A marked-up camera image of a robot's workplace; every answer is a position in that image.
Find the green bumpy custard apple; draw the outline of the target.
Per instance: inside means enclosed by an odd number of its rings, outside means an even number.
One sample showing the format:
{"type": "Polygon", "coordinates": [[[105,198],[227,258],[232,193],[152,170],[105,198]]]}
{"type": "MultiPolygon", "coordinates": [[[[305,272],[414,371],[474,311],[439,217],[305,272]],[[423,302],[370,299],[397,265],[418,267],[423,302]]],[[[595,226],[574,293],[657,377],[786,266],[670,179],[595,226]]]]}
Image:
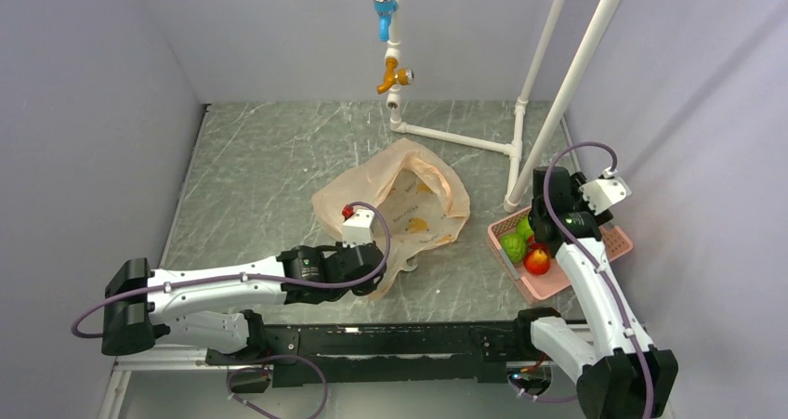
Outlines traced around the green bumpy custard apple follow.
{"type": "Polygon", "coordinates": [[[520,263],[528,252],[526,239],[516,232],[501,236],[499,243],[506,257],[514,265],[520,263]]]}

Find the pink plastic basket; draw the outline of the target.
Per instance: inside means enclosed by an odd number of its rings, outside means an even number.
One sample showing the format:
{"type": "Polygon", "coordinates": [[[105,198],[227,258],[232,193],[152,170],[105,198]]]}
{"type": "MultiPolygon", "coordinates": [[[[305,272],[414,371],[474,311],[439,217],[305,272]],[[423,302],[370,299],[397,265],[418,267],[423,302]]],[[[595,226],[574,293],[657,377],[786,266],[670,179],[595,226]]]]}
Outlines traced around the pink plastic basket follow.
{"type": "MultiPolygon", "coordinates": [[[[487,244],[498,264],[503,268],[504,274],[529,304],[535,304],[559,294],[570,287],[571,283],[555,259],[551,260],[550,270],[541,276],[531,275],[521,261],[513,264],[508,259],[500,239],[509,233],[515,233],[517,224],[528,217],[530,210],[530,206],[527,206],[489,225],[487,244]]],[[[610,261],[628,254],[634,248],[632,241],[620,227],[606,225],[601,226],[600,231],[610,261]]]]}

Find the green fake fruit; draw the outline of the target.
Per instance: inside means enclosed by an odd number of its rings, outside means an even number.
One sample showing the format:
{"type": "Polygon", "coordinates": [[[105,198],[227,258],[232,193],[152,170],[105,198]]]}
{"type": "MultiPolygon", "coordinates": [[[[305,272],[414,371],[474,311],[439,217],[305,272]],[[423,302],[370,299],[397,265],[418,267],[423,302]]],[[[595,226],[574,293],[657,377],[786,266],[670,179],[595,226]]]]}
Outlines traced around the green fake fruit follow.
{"type": "Polygon", "coordinates": [[[526,243],[534,241],[534,230],[531,227],[530,221],[527,217],[523,217],[516,226],[516,233],[526,243]]]}

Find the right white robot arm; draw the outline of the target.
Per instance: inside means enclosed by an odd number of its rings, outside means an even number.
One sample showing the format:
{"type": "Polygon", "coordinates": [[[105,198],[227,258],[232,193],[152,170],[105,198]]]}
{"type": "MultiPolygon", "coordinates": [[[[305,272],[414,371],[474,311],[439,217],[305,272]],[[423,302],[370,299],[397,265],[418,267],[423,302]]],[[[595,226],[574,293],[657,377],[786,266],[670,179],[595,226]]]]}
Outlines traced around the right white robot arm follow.
{"type": "Polygon", "coordinates": [[[558,314],[533,314],[512,334],[524,359],[546,353],[575,384],[587,418],[660,418],[678,373],[637,320],[611,270],[602,225],[631,195],[619,177],[586,180],[562,166],[533,171],[529,223],[567,276],[593,337],[587,343],[558,314]]]}

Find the orange banana-print plastic bag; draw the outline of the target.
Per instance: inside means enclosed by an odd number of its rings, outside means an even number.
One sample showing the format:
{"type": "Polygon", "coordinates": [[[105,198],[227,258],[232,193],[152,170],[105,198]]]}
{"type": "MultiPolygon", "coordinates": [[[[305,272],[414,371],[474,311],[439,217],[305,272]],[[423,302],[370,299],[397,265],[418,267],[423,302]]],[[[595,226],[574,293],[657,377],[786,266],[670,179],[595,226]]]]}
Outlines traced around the orange banana-print plastic bag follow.
{"type": "Polygon", "coordinates": [[[470,218],[470,198],[460,177],[433,151],[407,138],[342,173],[311,198],[316,219],[337,240],[342,208],[357,201],[378,209],[392,238],[387,271],[371,293],[373,300],[388,292],[406,261],[456,241],[470,218]]]}

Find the red yellow fake apple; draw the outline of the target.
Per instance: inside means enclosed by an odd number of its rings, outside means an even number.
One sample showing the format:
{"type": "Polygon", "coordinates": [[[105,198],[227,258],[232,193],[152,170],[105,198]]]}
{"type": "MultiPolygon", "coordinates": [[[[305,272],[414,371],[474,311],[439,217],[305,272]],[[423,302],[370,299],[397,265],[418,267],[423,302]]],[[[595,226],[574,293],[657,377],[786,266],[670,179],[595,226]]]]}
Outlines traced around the red yellow fake apple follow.
{"type": "Polygon", "coordinates": [[[533,276],[545,275],[551,267],[551,256],[543,248],[532,249],[525,255],[523,266],[533,276]]]}

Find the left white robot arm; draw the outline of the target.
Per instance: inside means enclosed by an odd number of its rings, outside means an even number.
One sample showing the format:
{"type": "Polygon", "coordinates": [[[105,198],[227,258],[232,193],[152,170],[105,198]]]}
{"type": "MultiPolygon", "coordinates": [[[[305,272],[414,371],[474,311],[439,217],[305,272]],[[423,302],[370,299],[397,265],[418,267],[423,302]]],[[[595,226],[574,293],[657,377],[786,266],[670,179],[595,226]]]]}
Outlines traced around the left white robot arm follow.
{"type": "Polygon", "coordinates": [[[375,242],[299,245],[251,263],[194,271],[154,270],[147,259],[132,258],[104,291],[101,352],[127,356],[162,342],[209,347],[253,363],[268,346],[261,321],[229,308],[368,295],[385,274],[387,258],[388,249],[375,242]]]}

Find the blue tap valve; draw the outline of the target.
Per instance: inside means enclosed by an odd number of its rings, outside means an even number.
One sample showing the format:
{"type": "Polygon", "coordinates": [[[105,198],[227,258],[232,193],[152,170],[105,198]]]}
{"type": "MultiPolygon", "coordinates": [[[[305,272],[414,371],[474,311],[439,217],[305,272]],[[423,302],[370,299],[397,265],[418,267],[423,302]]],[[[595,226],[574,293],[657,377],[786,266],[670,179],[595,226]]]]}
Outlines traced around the blue tap valve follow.
{"type": "Polygon", "coordinates": [[[378,17],[378,37],[381,42],[388,42],[390,39],[393,15],[398,7],[396,0],[374,0],[374,10],[378,17]]]}

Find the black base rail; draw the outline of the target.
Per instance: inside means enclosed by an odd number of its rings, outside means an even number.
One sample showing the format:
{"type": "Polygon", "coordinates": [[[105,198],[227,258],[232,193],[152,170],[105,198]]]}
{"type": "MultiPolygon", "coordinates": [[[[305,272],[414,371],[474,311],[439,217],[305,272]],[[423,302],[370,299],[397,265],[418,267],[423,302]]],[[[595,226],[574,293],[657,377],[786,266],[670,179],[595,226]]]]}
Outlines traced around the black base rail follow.
{"type": "Polygon", "coordinates": [[[209,349],[209,367],[241,368],[274,356],[273,387],[330,383],[467,380],[503,383],[541,352],[514,321],[264,325],[261,348],[209,349]]]}

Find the orange tap valve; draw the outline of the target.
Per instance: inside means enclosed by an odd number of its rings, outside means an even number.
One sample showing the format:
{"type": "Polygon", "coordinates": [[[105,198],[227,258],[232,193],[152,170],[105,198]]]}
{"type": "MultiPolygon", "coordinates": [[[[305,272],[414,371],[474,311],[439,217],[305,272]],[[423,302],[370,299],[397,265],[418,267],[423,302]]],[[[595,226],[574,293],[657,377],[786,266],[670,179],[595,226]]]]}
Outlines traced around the orange tap valve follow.
{"type": "Polygon", "coordinates": [[[382,83],[376,87],[378,95],[388,92],[395,85],[410,85],[414,80],[414,71],[411,68],[400,68],[395,57],[386,57],[385,67],[382,83]]]}

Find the silver open-end wrench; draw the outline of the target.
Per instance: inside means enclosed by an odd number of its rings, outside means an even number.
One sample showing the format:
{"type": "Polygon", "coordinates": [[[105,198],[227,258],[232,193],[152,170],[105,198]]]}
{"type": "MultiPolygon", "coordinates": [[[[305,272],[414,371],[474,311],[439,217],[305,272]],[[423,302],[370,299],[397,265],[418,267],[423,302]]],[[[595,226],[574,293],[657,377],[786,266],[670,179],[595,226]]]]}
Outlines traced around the silver open-end wrench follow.
{"type": "Polygon", "coordinates": [[[415,261],[406,261],[404,263],[404,267],[402,269],[403,272],[413,272],[418,268],[418,264],[415,261]]]}

